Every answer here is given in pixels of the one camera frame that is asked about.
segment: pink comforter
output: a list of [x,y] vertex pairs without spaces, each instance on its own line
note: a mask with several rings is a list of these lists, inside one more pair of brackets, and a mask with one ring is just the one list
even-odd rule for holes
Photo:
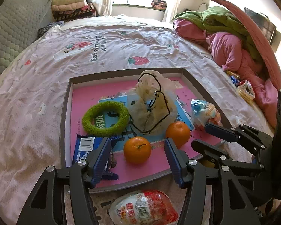
[[208,49],[214,61],[224,71],[237,72],[242,80],[249,80],[255,92],[255,102],[275,128],[278,90],[269,78],[264,81],[258,77],[264,65],[256,63],[251,55],[242,49],[242,42],[238,37],[228,32],[209,35],[184,19],[175,20],[174,28],[181,37]]

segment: gray quilted mattress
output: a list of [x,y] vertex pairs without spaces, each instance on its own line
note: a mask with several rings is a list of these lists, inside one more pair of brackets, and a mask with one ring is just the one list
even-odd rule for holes
[[53,21],[51,1],[3,2],[0,7],[0,74],[15,57],[37,40],[38,29]]

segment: green jacket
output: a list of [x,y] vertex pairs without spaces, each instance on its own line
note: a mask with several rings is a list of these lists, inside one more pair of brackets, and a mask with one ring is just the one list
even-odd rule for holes
[[204,12],[183,12],[177,14],[174,19],[187,19],[209,34],[229,32],[243,41],[243,48],[255,61],[263,61],[249,32],[230,11],[223,7],[211,7]]

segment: fuzzy green ring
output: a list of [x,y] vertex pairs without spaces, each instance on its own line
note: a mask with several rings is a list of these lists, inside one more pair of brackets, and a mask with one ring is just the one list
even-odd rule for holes
[[[91,120],[103,111],[114,110],[119,114],[119,121],[109,128],[98,128]],[[129,122],[129,112],[124,104],[117,101],[105,101],[91,107],[82,118],[82,125],[88,134],[96,137],[111,137],[123,132]]]

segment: metal screw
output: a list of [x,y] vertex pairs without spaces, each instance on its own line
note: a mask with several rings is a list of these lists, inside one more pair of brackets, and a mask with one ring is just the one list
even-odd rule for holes
[[222,166],[222,170],[223,170],[224,172],[227,172],[227,171],[230,170],[230,168],[229,168],[228,166]]
[[80,160],[79,162],[78,162],[78,165],[79,166],[84,166],[86,164],[86,160]]
[[198,162],[196,160],[189,160],[188,163],[192,166],[195,166],[198,164]]
[[52,172],[54,170],[54,167],[53,166],[48,166],[47,168],[46,168],[46,171],[47,172]]

